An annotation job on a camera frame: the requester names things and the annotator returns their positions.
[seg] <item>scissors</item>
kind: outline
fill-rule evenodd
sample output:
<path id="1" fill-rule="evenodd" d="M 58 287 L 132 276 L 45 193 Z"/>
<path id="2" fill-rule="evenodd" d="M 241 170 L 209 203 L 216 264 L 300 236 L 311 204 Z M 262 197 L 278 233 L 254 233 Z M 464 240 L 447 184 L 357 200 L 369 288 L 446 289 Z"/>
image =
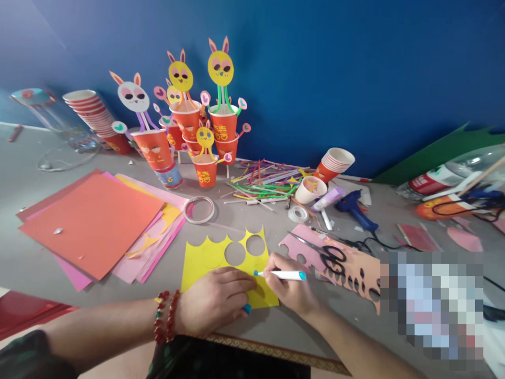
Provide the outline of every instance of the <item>scissors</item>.
<path id="1" fill-rule="evenodd" d="M 335 275 L 344 275 L 345 276 L 346 268 L 342 265 L 341 262 L 345 262 L 347 260 L 347 256 L 344 254 L 344 252 L 341 249 L 339 249 L 336 246 L 331 246 L 331 245 L 325 245 L 323 247 L 319 247 L 319 246 L 314 245 L 313 243 L 310 243 L 310 242 L 304 240 L 303 238 L 301 238 L 300 236 L 297 236 L 296 234 L 294 234 L 292 232 L 288 231 L 288 233 L 291 234 L 293 237 L 295 237 L 300 242 L 303 242 L 307 246 L 309 246 L 309 247 L 313 248 L 315 251 L 317 251 L 319 253 L 319 256 L 321 257 L 322 262 L 325 264 L 326 268 L 329 271 L 333 272 Z M 342 254 L 342 258 L 333 254 L 332 251 L 336 251 L 336 252 L 339 252 L 340 254 Z M 330 267 L 330 265 L 328 264 L 328 261 L 339 266 L 340 271 L 336 271 L 334 268 Z"/>

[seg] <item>dark sleeve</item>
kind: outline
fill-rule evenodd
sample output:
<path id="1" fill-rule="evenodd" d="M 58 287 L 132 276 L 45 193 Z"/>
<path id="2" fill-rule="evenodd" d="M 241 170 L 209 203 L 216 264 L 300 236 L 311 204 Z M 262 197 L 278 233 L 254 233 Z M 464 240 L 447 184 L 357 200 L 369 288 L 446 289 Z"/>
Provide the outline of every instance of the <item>dark sleeve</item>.
<path id="1" fill-rule="evenodd" d="M 0 350 L 0 379 L 74 379 L 70 363 L 51 354 L 46 333 L 40 330 L 12 341 Z"/>

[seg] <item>white marker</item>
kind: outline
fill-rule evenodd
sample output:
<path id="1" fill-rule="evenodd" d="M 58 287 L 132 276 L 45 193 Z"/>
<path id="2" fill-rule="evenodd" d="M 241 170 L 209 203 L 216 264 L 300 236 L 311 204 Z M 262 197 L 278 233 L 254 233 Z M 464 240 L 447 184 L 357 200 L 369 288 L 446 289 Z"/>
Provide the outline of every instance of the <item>white marker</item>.
<path id="1" fill-rule="evenodd" d="M 285 280 L 307 280 L 307 274 L 304 273 L 303 271 L 270 271 L 272 274 L 274 274 L 276 277 L 279 279 L 285 279 Z M 263 271 L 260 273 L 258 270 L 254 270 L 254 276 L 261 276 L 265 277 L 263 274 Z"/>

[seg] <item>table surface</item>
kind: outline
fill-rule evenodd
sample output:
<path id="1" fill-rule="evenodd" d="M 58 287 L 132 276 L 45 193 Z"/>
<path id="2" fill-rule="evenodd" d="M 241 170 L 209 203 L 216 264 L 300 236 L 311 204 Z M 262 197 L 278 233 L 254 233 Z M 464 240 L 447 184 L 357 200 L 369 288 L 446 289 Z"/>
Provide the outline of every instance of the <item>table surface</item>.
<path id="1" fill-rule="evenodd" d="M 198 185 L 196 173 L 186 154 L 179 166 L 184 177 L 183 185 L 174 192 L 191 198 L 203 195 L 212 198 L 217 205 L 216 215 L 211 220 L 220 225 L 234 228 L 231 231 L 216 225 L 193 225 L 186 223 L 175 238 L 163 259 L 145 284 L 128 285 L 112 275 L 107 275 L 99 283 L 76 292 L 63 271 L 56 264 L 52 254 L 17 228 L 21 221 L 15 214 L 23 207 L 29 207 L 61 188 L 71 184 L 95 168 L 112 174 L 122 173 L 145 183 L 163 188 L 147 162 L 138 155 L 120 156 L 101 152 L 90 162 L 69 171 L 46 173 L 37 170 L 38 160 L 50 149 L 62 143 L 55 135 L 46 131 L 25 129 L 15 143 L 6 140 L 11 128 L 0 127 L 0 159 L 2 161 L 2 196 L 0 197 L 0 238 L 4 248 L 0 252 L 0 286 L 30 295 L 47 298 L 79 307 L 92 307 L 119 301 L 132 301 L 149 298 L 161 290 L 175 290 L 180 287 L 186 241 L 193 245 L 201 244 L 208 235 L 212 241 L 222 241 L 226 234 L 233 241 L 243 238 L 247 228 L 257 232 L 262 227 L 269 252 L 287 253 L 279 242 L 287 231 L 296 225 L 286 214 L 282 202 L 274 205 L 276 214 L 258 205 L 245 203 L 223 204 L 230 196 L 220 198 L 230 191 L 226 183 L 226 168 L 218 165 L 218 180 L 214 188 L 202 189 Z M 231 175 L 239 176 L 238 167 L 230 168 Z M 388 245 L 398 245 L 394 236 L 400 236 L 397 223 L 416 225 L 420 219 L 412 204 L 397 196 L 388 185 L 367 184 L 372 195 L 372 207 L 368 216 L 380 225 L 379 238 Z M 352 241 L 363 240 L 368 234 L 355 230 L 357 223 L 348 214 L 328 208 L 328 216 L 335 221 L 335 233 Z M 429 232 L 444 251 L 458 252 L 462 249 L 446 233 L 446 228 L 434 223 L 424 222 Z M 444 221 L 454 226 L 453 221 Z M 484 272 L 487 276 L 505 286 L 501 275 L 504 264 L 500 247 L 503 235 L 492 225 L 479 220 L 472 221 L 472 228 L 482 239 L 484 250 Z M 226 255 L 229 262 L 240 263 L 240 256 Z M 329 283 L 311 281 L 315 293 L 335 311 L 385 347 L 398 354 L 428 377 L 447 377 L 448 373 L 439 362 L 425 358 L 422 351 L 412 347 L 398 335 L 396 318 L 384 309 L 377 316 L 375 307 L 359 295 Z M 501 294 L 493 289 L 489 295 L 497 306 L 505 306 Z M 272 307 L 254 310 L 247 319 L 240 319 L 222 330 L 221 333 L 245 338 L 269 345 L 296 350 L 331 359 L 338 359 L 326 341 L 309 325 L 286 307 Z"/>

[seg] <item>blue glue gun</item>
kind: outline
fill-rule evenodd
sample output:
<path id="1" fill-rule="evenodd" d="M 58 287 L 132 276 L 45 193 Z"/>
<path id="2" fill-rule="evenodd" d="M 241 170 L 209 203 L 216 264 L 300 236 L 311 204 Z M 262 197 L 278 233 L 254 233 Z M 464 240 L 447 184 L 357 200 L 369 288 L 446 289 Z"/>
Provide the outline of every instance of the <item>blue glue gun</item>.
<path id="1" fill-rule="evenodd" d="M 341 212 L 349 212 L 363 229 L 370 232 L 376 231 L 379 228 L 379 225 L 370 221 L 358 206 L 358 199 L 360 197 L 361 190 L 352 191 L 335 204 L 335 208 Z"/>

